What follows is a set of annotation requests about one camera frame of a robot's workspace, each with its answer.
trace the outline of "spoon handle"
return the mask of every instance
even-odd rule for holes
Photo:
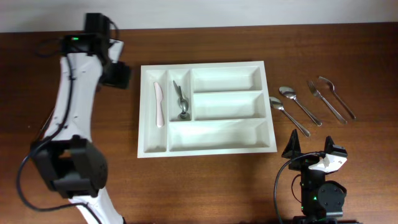
[[[297,99],[295,100],[295,102],[301,107],[301,109],[304,110],[304,112],[306,112],[306,114],[309,115],[309,117],[312,119],[312,121],[315,124],[317,124],[318,126],[322,125],[322,122],[314,114],[312,114],[306,107],[304,107]]]
[[[351,109],[347,106],[346,103],[344,103],[344,101],[337,95],[337,93],[334,91],[333,92],[334,96],[337,98],[337,100],[344,106],[344,108],[346,108],[346,111],[349,113],[349,115],[351,116],[352,119],[356,119],[353,111],[351,111]]]
[[[347,121],[337,112],[337,110],[334,109],[334,107],[332,107],[332,105],[325,99],[325,97],[321,96],[321,99],[326,103],[326,105],[328,105],[331,112],[333,112],[335,114],[337,119],[339,119],[339,121],[342,124],[347,124]]]
[[[310,132],[304,128],[304,126],[302,126],[299,122],[297,122],[296,120],[294,120],[294,118],[291,117],[291,115],[289,115],[285,110],[282,110],[282,112],[291,120],[293,121],[293,123],[299,128],[299,130],[301,132],[303,132],[303,134],[305,135],[305,137],[310,137]]]

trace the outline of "wood grain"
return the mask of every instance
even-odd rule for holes
[[[55,103],[59,58],[32,54],[42,39],[65,32],[0,34],[0,222],[84,223],[75,208],[36,213],[15,190],[16,171],[40,124]],[[348,189],[344,220],[394,223],[398,220],[398,24],[267,26],[211,29],[123,30],[121,60],[134,74],[130,89],[103,88],[96,95],[92,135],[109,164],[108,192],[128,223],[271,223],[276,219],[272,188],[280,157],[295,128],[272,110],[275,154],[240,154],[137,159],[140,66],[263,60],[269,94],[311,132],[299,134],[303,152],[323,149],[330,135],[348,150],[348,162],[327,177]],[[357,116],[348,113],[319,83],[320,91],[348,120],[342,125],[306,81],[329,78]],[[317,127],[291,100],[278,93],[293,87],[300,101],[322,121]],[[278,202],[284,219],[301,215],[290,192],[297,173],[286,170]],[[23,173],[32,203],[65,203],[49,192],[34,166]]]

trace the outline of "utensil organizer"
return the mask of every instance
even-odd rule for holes
[[[173,80],[189,102],[182,120]],[[154,82],[165,125],[156,126]],[[264,62],[141,67],[138,157],[276,152]]]

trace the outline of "silver fork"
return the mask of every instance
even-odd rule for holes
[[[353,111],[351,111],[351,109],[347,106],[347,104],[344,103],[344,101],[337,95],[336,88],[335,88],[334,84],[331,81],[329,81],[329,79],[327,79],[327,78],[319,77],[319,79],[325,81],[329,85],[330,91],[334,94],[334,96],[337,98],[337,100],[344,106],[344,108],[346,108],[346,111],[349,113],[349,115],[352,117],[352,119],[356,119]]]
[[[333,112],[333,114],[335,114],[335,116],[337,117],[337,119],[339,119],[339,121],[342,124],[347,124],[347,121],[337,112],[337,110],[335,110],[332,105],[325,99],[325,97],[323,97],[321,95],[321,93],[315,88],[315,85],[313,84],[312,81],[308,81],[308,86],[310,87],[310,91],[311,93],[315,96],[318,97],[320,99],[322,99],[326,105],[329,107],[329,109],[331,110],[331,112]]]

